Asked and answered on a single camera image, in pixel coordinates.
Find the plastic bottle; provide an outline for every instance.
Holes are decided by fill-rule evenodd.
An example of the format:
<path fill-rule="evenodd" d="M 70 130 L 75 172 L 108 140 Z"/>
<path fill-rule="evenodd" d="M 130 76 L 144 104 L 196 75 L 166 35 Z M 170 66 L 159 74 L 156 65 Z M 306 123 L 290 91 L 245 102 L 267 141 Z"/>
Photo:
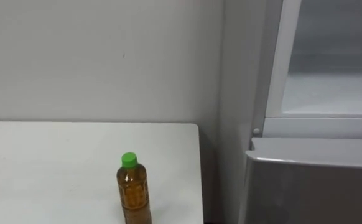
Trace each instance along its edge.
<path fill-rule="evenodd" d="M 145 167 L 133 152 L 123 154 L 121 162 L 117 178 L 126 224 L 152 224 Z"/>

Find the green bottle cap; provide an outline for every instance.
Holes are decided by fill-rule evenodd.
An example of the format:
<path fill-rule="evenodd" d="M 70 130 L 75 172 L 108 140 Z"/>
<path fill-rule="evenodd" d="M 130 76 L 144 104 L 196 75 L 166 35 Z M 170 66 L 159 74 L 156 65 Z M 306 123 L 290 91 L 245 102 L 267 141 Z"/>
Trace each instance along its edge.
<path fill-rule="evenodd" d="M 138 164 L 137 155 L 133 152 L 126 152 L 121 156 L 121 166 L 126 169 L 131 169 Z"/>

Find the brown liquid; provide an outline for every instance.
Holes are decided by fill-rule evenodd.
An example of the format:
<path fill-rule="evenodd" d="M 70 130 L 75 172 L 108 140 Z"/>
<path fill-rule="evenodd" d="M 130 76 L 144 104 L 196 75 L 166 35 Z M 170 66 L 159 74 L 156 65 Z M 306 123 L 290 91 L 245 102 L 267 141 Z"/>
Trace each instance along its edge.
<path fill-rule="evenodd" d="M 152 224 L 145 167 L 121 167 L 117 178 L 126 224 Z"/>

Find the refrigerator door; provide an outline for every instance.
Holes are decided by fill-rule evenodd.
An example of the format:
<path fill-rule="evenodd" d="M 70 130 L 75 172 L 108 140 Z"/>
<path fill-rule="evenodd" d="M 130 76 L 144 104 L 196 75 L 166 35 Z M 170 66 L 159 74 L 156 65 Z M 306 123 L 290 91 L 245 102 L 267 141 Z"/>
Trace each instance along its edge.
<path fill-rule="evenodd" d="M 242 223 L 362 223 L 362 140 L 252 142 Z"/>

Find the silver refrigerator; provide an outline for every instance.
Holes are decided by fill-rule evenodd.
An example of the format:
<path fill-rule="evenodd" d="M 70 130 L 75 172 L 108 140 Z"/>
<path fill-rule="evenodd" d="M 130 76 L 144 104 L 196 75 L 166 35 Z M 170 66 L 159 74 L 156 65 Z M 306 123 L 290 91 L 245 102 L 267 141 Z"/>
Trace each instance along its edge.
<path fill-rule="evenodd" d="M 226 223 L 362 223 L 362 0 L 225 1 Z"/>

